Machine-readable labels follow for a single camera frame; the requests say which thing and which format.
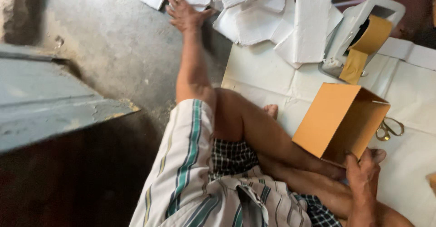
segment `concrete floor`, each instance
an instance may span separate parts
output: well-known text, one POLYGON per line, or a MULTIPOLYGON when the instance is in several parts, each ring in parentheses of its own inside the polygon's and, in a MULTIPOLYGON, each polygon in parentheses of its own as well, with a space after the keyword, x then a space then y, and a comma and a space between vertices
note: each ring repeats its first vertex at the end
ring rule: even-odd
MULTIPOLYGON (((54 49, 62 37, 60 54, 87 85, 142 108, 77 134, 84 145, 73 225, 127 226, 175 107, 182 35, 166 13, 138 0, 47 0, 43 15, 40 46, 54 49)), ((213 20, 203 40, 210 79, 220 86, 232 44, 213 20)))

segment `man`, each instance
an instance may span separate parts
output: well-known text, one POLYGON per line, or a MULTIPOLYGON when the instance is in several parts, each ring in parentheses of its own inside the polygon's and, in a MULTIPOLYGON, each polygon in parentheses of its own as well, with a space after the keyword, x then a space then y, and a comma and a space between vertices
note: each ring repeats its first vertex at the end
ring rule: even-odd
POLYGON ((350 186, 335 181, 344 171, 293 144, 276 105, 211 87, 200 28, 214 11, 169 1, 183 34, 177 106, 130 226, 411 226, 376 200, 384 151, 347 155, 350 186))

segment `tape roll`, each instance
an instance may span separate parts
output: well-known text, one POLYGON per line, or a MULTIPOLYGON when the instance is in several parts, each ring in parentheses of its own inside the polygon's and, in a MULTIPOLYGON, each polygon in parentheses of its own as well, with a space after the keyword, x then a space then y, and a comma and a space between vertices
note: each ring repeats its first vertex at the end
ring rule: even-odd
POLYGON ((350 52, 339 76, 349 84, 357 84, 368 56, 380 49, 392 30, 392 23, 388 20, 372 14, 368 19, 369 25, 362 37, 348 48, 350 52))

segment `scissors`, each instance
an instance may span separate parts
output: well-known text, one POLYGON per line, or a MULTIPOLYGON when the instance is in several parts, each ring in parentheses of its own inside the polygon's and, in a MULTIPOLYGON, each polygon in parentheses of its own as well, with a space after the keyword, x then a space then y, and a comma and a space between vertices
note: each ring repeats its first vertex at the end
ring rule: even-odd
POLYGON ((389 132, 392 133, 392 134, 395 135, 395 136, 401 136, 401 135, 403 135, 403 133, 404 133, 404 125, 403 125, 401 122, 397 121, 397 120, 394 120, 394 119, 389 118, 389 117, 385 117, 385 118, 383 119, 383 121, 381 122, 379 129, 378 129, 377 132, 375 133, 375 136, 376 136, 377 139, 380 140, 380 141, 388 141, 388 140, 391 138, 391 136, 389 135, 389 132), (400 132, 400 134, 395 133, 394 130, 392 130, 392 129, 391 129, 391 128, 386 124, 386 122, 384 122, 385 120, 392 120, 392 121, 396 122, 396 123, 400 126, 400 128, 401 128, 401 132, 400 132), (380 130, 384 131, 384 135, 383 135, 383 136, 379 136, 379 131, 380 131, 380 130))

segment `white striped cloth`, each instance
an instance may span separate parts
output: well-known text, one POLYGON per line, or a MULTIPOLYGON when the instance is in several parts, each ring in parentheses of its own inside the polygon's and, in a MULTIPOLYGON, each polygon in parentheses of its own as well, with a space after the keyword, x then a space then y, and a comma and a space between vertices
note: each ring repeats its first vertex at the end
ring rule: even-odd
POLYGON ((213 130, 205 102, 184 100, 172 110, 130 227, 311 226, 306 202, 259 166, 209 182, 213 130))

